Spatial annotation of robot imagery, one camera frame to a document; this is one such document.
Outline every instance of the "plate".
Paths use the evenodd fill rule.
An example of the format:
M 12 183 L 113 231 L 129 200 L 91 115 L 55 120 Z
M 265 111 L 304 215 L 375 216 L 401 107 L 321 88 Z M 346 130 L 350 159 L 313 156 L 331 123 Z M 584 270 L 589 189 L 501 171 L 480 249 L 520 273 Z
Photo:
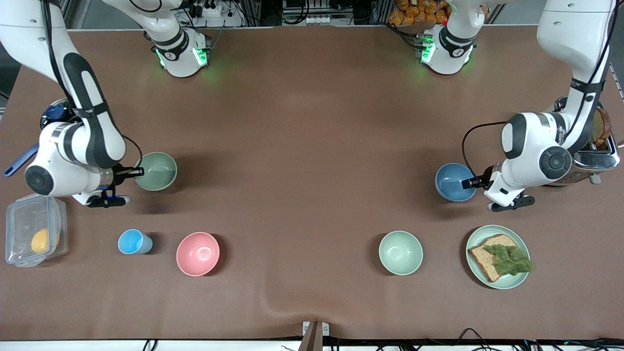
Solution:
M 483 244 L 483 242 L 489 237 L 493 237 L 498 234 L 505 234 L 506 236 L 510 237 L 515 242 L 515 244 L 518 245 L 518 248 L 522 252 L 524 252 L 524 254 L 529 259 L 531 259 L 526 244 L 524 244 L 524 241 L 522 241 L 518 234 L 514 233 L 508 228 L 502 227 L 501 225 L 490 224 L 478 228 L 468 238 L 468 243 L 466 243 L 466 259 L 468 260 L 468 266 L 470 267 L 470 270 L 475 275 L 475 277 L 477 277 L 477 279 L 479 279 L 483 284 L 489 287 L 495 289 L 515 288 L 516 286 L 522 284 L 522 282 L 527 278 L 529 273 L 518 273 L 516 275 L 505 274 L 494 283 L 492 283 L 491 281 L 487 280 L 487 277 L 481 270 L 481 267 L 479 267 L 477 261 L 475 261 L 474 258 L 472 258 L 472 255 L 470 255 L 470 252 L 468 252 L 468 250 L 470 250 L 471 248 Z

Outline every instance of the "blue handle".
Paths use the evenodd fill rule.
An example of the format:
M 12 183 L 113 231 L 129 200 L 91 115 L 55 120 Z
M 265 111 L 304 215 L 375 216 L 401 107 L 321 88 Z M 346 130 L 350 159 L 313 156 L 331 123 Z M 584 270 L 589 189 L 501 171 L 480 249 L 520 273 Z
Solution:
M 29 147 L 28 150 L 24 151 L 22 156 L 18 157 L 15 162 L 13 162 L 9 166 L 9 168 L 4 171 L 4 176 L 11 177 L 13 174 L 15 174 L 15 172 L 22 168 L 22 166 L 26 164 L 26 162 L 28 162 L 28 160 L 31 159 L 31 157 L 34 156 L 37 151 L 39 151 L 39 143 L 34 144 L 33 146 Z

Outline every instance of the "blue bowl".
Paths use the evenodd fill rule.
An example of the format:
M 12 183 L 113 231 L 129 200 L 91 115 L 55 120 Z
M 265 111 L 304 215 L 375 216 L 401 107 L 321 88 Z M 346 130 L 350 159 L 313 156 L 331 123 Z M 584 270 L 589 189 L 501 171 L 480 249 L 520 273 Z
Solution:
M 477 189 L 463 189 L 462 181 L 473 177 L 472 172 L 463 164 L 445 164 L 436 173 L 437 193 L 448 201 L 466 201 L 477 192 Z

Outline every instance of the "transparent container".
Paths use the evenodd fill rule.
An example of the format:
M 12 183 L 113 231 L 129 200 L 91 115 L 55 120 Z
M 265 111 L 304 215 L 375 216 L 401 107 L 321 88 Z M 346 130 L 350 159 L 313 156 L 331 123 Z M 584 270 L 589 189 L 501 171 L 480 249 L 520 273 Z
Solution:
M 6 211 L 6 262 L 33 267 L 67 252 L 65 203 L 33 194 L 13 202 Z

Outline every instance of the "pink bowl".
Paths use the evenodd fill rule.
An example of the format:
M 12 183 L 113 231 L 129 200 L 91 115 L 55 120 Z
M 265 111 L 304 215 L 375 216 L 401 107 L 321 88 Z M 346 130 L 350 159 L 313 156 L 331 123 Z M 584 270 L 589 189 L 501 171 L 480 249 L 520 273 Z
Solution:
M 199 277 L 215 268 L 219 261 L 219 243 L 208 233 L 190 234 L 182 239 L 175 260 L 184 274 Z

